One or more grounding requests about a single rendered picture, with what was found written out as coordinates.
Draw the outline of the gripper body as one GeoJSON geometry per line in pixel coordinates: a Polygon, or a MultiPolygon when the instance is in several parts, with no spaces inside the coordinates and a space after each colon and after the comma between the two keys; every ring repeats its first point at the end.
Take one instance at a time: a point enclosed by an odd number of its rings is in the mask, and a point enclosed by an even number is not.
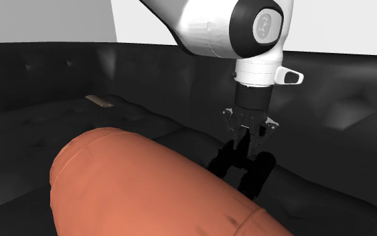
{"type": "Polygon", "coordinates": [[[236,84],[233,112],[241,125],[254,128],[267,120],[272,86],[236,84]]]}

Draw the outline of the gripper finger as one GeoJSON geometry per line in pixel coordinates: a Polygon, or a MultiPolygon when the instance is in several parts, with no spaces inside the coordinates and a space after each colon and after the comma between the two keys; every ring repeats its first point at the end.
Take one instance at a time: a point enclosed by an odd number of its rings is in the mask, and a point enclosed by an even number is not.
{"type": "Polygon", "coordinates": [[[279,127],[278,123],[265,121],[249,129],[250,142],[248,147],[248,157],[252,159],[253,156],[257,156],[262,146],[273,136],[274,132],[279,127]]]}
{"type": "Polygon", "coordinates": [[[248,156],[249,129],[240,124],[233,108],[225,108],[222,112],[226,119],[228,133],[230,134],[230,147],[242,158],[248,156]]]}

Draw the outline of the black fuzzy toy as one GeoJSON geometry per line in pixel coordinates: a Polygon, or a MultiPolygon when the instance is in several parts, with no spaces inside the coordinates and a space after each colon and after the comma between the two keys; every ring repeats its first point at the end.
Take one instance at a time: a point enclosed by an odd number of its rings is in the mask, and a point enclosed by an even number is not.
{"type": "Polygon", "coordinates": [[[207,170],[223,179],[231,167],[245,169],[246,173],[240,179],[237,190],[252,201],[260,194],[264,183],[276,165],[274,155],[260,152],[254,159],[248,158],[249,141],[242,139],[234,149],[234,140],[230,140],[213,158],[207,170]]]}

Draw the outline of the black tufted sofa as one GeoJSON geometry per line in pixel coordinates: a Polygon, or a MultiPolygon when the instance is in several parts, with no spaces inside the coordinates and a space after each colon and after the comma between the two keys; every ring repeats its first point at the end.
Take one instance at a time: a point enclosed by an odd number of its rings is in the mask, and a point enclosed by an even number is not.
{"type": "MultiPolygon", "coordinates": [[[[377,236],[377,56],[283,64],[305,79],[273,90],[277,165],[257,202],[294,236],[377,236]]],[[[0,43],[0,236],[57,236],[50,167],[85,131],[137,132],[206,165],[230,139],[233,77],[233,60],[176,46],[0,43]]]]}

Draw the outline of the orange bolster cushion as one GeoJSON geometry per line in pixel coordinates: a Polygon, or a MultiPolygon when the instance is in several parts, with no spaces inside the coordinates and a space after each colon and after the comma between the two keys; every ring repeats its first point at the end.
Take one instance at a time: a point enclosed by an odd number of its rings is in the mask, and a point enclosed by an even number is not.
{"type": "Polygon", "coordinates": [[[58,236],[293,236],[205,168],[118,128],[65,145],[50,185],[58,236]]]}

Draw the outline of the flat tan bar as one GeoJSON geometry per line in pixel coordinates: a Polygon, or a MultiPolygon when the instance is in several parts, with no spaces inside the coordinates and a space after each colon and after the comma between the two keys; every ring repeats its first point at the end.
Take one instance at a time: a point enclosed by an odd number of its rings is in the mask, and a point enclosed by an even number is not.
{"type": "Polygon", "coordinates": [[[102,107],[102,108],[110,108],[110,107],[113,107],[114,105],[96,95],[87,95],[85,96],[86,99],[88,99],[89,101],[92,101],[93,103],[95,103],[96,105],[98,105],[99,107],[102,107]]]}

